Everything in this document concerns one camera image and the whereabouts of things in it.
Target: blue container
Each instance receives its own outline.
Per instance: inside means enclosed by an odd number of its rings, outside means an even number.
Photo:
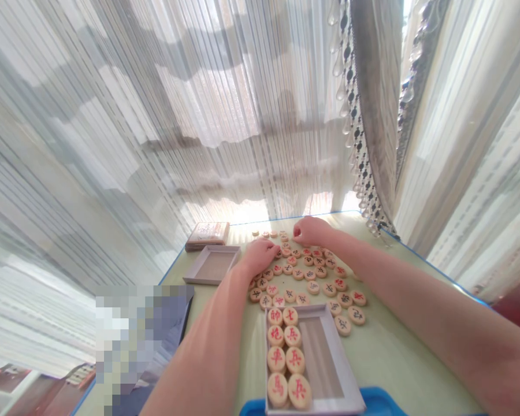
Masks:
[[[360,389],[366,411],[363,416],[407,416],[397,406],[389,394],[379,387],[363,387]],[[239,413],[240,416],[264,416],[266,411],[266,400],[249,400]]]

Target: table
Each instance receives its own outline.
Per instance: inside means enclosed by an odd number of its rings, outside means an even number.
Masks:
[[[401,243],[394,242],[390,247],[380,239],[374,238],[365,227],[365,219],[358,211],[323,214],[333,227],[346,231],[371,245],[401,258],[423,270],[433,278],[453,285],[433,266],[421,259],[416,253]],[[254,238],[252,230],[274,229],[292,233],[293,225],[299,218],[255,222],[232,225],[228,245],[246,244]],[[199,252],[183,251],[166,274],[163,285],[183,285],[183,276],[198,257]],[[306,292],[305,281],[295,281],[291,276],[276,276],[273,283],[280,287],[290,287]],[[348,338],[342,338],[347,358],[360,387],[378,386],[385,389],[395,402],[408,415],[452,415],[482,413],[481,407],[464,388],[460,381],[433,355],[433,353],[411,333],[395,316],[370,292],[363,283],[347,279],[350,289],[359,289],[368,298],[364,307],[366,325],[353,327]],[[195,286],[188,318],[187,331],[200,315],[206,302],[216,287]],[[317,296],[310,295],[312,304],[325,303],[328,298],[320,291]],[[241,337],[241,356],[239,383],[234,413],[238,414],[243,405],[252,399],[262,398],[265,394],[265,340],[264,314],[258,304],[248,302]],[[103,386],[96,385],[80,407],[78,415],[89,412],[91,403],[102,400]]]

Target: white curtain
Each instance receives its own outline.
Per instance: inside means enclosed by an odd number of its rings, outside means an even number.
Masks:
[[[358,207],[331,75],[329,7],[0,1],[5,359],[16,362],[37,342],[15,342],[15,325],[33,325],[20,319],[31,311],[68,331],[58,340],[65,360],[54,372],[44,353],[40,364],[18,364],[64,375],[69,357],[88,361],[94,335],[79,334],[80,344],[75,333],[94,325],[95,285],[157,284],[198,221]],[[25,311],[15,308],[20,298]]]
[[[444,19],[395,226],[492,301],[520,279],[520,0],[452,1]]]

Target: pixelated area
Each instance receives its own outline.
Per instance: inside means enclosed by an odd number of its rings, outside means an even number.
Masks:
[[[179,344],[193,294],[190,285],[96,288],[95,388],[104,415],[139,413]]]

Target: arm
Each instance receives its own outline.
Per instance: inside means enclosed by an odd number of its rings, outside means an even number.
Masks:
[[[141,416],[232,413],[248,284],[269,266],[278,250],[265,239],[249,245],[194,322]]]
[[[319,218],[295,241],[333,251],[464,383],[490,414],[520,415],[520,328],[454,287]]]

